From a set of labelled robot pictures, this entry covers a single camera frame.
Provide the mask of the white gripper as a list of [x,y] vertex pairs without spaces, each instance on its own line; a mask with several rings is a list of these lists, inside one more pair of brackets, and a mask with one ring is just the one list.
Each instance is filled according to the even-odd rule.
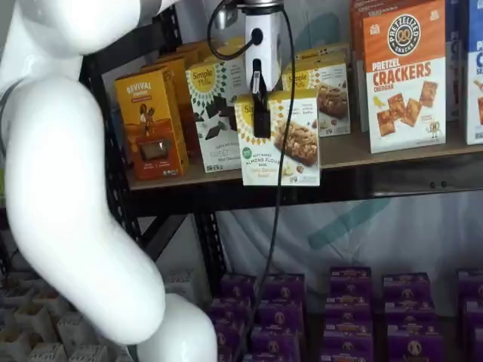
[[[253,128],[256,138],[271,136],[271,121],[268,110],[268,91],[273,91],[281,75],[281,25],[282,12],[245,17],[245,41],[249,41],[254,29],[260,29],[263,40],[245,51],[245,74],[251,86],[253,106]],[[261,61],[261,71],[253,70],[253,61]]]

